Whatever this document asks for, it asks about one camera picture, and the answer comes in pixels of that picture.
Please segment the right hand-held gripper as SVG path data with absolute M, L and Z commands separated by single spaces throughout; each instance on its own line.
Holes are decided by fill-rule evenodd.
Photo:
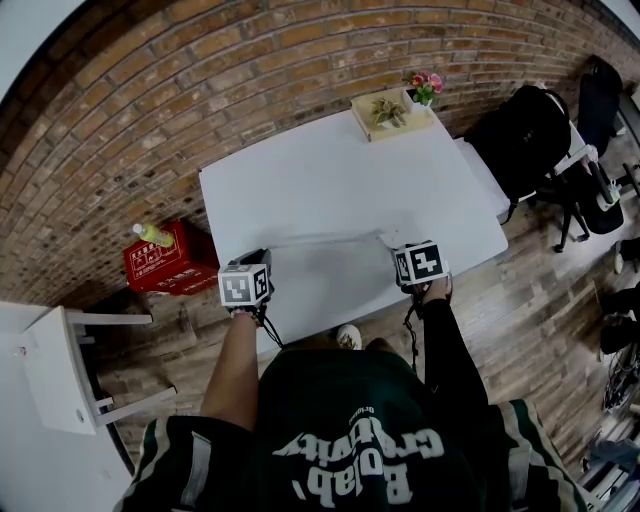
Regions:
M 424 285 L 447 276 L 447 262 L 431 240 L 394 249 L 393 263 L 396 284 L 401 288 Z

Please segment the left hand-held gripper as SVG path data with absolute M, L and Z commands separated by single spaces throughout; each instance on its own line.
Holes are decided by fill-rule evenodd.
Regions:
M 263 315 L 273 292 L 271 250 L 250 251 L 230 263 L 244 265 L 228 265 L 218 272 L 221 304 L 231 314 L 242 310 Z

